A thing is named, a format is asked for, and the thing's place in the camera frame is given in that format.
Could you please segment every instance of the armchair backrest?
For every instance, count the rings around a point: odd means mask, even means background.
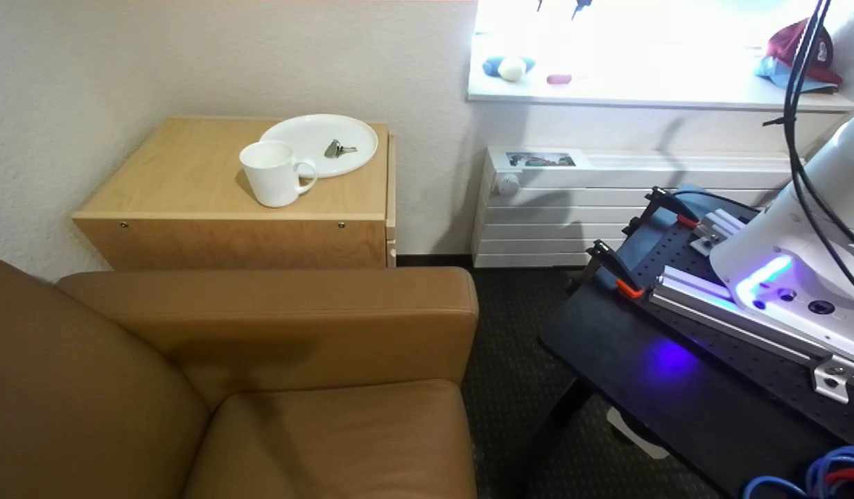
[[[0,261],[0,498],[178,498],[206,419],[154,351]]]

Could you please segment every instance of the leather upholstery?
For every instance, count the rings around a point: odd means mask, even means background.
[[[0,498],[475,498],[465,273],[0,265]]]
[[[477,328],[464,269],[98,273],[60,288],[164,351],[211,406],[232,392],[461,382]]]
[[[443,380],[421,380],[229,396],[217,413],[185,498],[475,493],[461,392]]]
[[[0,499],[178,498],[206,416],[154,351],[0,265]]]

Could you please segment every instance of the wooden nightstand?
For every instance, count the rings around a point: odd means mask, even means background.
[[[394,266],[394,144],[321,179],[285,209],[257,206],[238,150],[281,119],[165,119],[71,215],[113,269]]]

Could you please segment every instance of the white cup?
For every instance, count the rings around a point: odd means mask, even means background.
[[[317,186],[317,165],[294,158],[292,147],[278,140],[260,140],[238,154],[238,165],[260,206],[281,209]]]

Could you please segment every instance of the black cable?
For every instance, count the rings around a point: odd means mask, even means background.
[[[841,227],[841,233],[850,244],[854,244],[854,233],[846,227],[846,223],[813,188],[813,180],[806,179],[805,165],[800,165],[798,150],[796,150],[798,94],[800,94],[800,87],[805,87],[805,79],[806,79],[806,68],[809,68],[809,62],[814,55],[814,48],[817,48],[817,35],[823,32],[827,12],[828,12],[828,0],[817,0],[813,18],[805,23],[805,35],[798,40],[794,71],[789,71],[788,89],[785,89],[785,108],[781,108],[785,118],[781,118],[781,126],[785,126],[785,143],[788,143],[788,157],[789,157],[794,194],[796,194],[796,200],[798,200],[809,227],[814,231],[817,241],[832,255],[832,261],[838,265],[843,279],[854,287],[850,269],[843,265],[843,258],[838,255],[838,251],[832,247],[832,241],[827,240],[820,226],[814,223],[813,209],[809,209],[809,204],[805,198],[805,188],[809,191],[813,204]]]
[[[789,115],[789,119],[781,118],[781,126],[785,126],[785,140],[788,140],[788,150],[789,150],[789,173],[794,173],[794,179],[800,180],[798,186],[805,186],[809,191],[814,206],[838,226],[838,231],[848,240],[848,244],[854,244],[850,227],[827,206],[827,200],[814,191],[813,180],[806,179],[806,169],[805,169],[805,165],[800,165],[800,158],[796,154],[796,140],[794,140],[796,136],[798,94],[800,94],[800,87],[805,87],[806,68],[814,60],[817,35],[823,32],[827,12],[828,12],[828,0],[820,0],[820,4],[814,4],[814,12],[813,12],[809,23],[805,23],[805,36],[798,40],[796,60],[794,60],[794,72],[789,72],[789,75],[798,75],[798,79],[789,79],[788,82],[788,93],[785,93],[785,115],[788,115],[788,108],[794,115]]]

